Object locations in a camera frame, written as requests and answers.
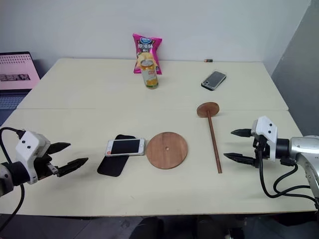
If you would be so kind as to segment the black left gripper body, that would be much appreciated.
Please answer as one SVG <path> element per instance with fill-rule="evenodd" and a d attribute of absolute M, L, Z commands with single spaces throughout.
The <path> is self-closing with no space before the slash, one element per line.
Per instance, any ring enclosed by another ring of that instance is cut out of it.
<path fill-rule="evenodd" d="M 38 180 L 42 180 L 51 175 L 59 177 L 58 168 L 51 164 L 52 157 L 45 153 L 42 157 L 37 157 L 33 163 Z"/>

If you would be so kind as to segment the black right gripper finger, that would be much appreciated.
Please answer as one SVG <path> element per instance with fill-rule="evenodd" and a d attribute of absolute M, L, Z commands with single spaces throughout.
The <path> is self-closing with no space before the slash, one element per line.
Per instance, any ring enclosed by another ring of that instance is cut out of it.
<path fill-rule="evenodd" d="M 244 156 L 239 153 L 224 153 L 225 157 L 242 164 L 247 164 L 256 167 L 256 159 L 253 157 Z"/>
<path fill-rule="evenodd" d="M 249 128 L 243 128 L 243 129 L 236 129 L 231 132 L 231 134 L 239 136 L 239 137 L 251 137 L 251 129 Z"/>

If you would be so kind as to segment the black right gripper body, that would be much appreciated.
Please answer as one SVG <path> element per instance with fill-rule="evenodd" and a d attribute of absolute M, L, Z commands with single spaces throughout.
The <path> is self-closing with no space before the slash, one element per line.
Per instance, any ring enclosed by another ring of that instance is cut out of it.
<path fill-rule="evenodd" d="M 259 167 L 260 160 L 270 157 L 270 146 L 267 144 L 267 139 L 263 135 L 260 135 L 254 139 L 253 147 L 255 152 L 253 166 Z"/>

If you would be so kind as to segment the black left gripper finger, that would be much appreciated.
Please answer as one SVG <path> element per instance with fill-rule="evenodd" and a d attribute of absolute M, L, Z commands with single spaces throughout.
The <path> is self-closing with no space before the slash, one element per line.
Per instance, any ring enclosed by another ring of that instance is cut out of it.
<path fill-rule="evenodd" d="M 70 143 L 66 143 L 66 142 L 53 143 L 48 148 L 48 155 L 58 153 L 64 150 L 65 148 L 69 147 L 70 145 L 71 145 Z"/>
<path fill-rule="evenodd" d="M 58 173 L 57 173 L 57 177 L 62 177 L 64 175 L 67 175 L 75 170 L 77 170 L 78 168 L 80 168 L 81 166 L 83 166 L 87 160 L 89 158 L 78 158 L 75 159 L 73 161 L 68 162 L 66 165 L 62 166 L 62 167 L 58 167 Z"/>

